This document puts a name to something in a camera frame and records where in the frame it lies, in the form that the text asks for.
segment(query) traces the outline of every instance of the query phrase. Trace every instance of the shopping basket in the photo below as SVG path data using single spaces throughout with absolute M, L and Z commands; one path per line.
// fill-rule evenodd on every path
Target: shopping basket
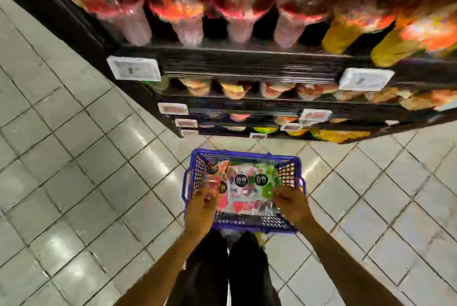
M 198 191 L 203 174 L 207 170 L 208 163 L 217 163 L 225 159 L 236 163 L 265 163 L 269 162 L 276 165 L 279 176 L 285 185 L 295 186 L 298 182 L 303 186 L 305 192 L 306 185 L 302 178 L 302 164 L 297 156 L 277 156 L 271 153 L 243 153 L 227 150 L 206 150 L 196 148 L 191 154 L 191 163 L 184 175 L 182 185 L 182 199 L 187 204 L 192 195 Z M 213 223 L 214 229 L 237 229 L 248 230 L 251 232 L 264 233 L 295 233 L 297 229 L 292 226 L 281 214 L 252 216 L 237 215 L 216 211 Z

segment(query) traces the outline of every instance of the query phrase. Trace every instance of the person's right arm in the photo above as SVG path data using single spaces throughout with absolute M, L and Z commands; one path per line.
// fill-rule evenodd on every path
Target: person's right arm
M 313 246 L 346 306 L 403 306 L 316 222 L 299 188 L 281 186 L 274 192 L 277 207 Z

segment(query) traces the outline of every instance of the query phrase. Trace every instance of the person's left arm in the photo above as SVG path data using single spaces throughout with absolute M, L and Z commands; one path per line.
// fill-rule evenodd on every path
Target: person's left arm
M 183 234 L 115 306 L 163 306 L 187 257 L 211 229 L 217 199 L 200 190 L 189 201 Z

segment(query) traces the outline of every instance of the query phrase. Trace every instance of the black pants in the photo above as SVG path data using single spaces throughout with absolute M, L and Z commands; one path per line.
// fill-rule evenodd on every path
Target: black pants
M 233 306 L 281 305 L 254 234 L 243 233 L 229 256 L 227 241 L 211 230 L 178 274 L 166 306 L 225 306 L 228 281 Z

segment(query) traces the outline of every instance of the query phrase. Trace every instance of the forearm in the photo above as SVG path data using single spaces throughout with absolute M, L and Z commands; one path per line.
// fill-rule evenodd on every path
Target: forearm
M 183 264 L 200 240 L 184 232 L 115 306 L 163 306 Z
M 315 220 L 298 226 L 347 306 L 402 306 L 393 294 L 357 263 Z

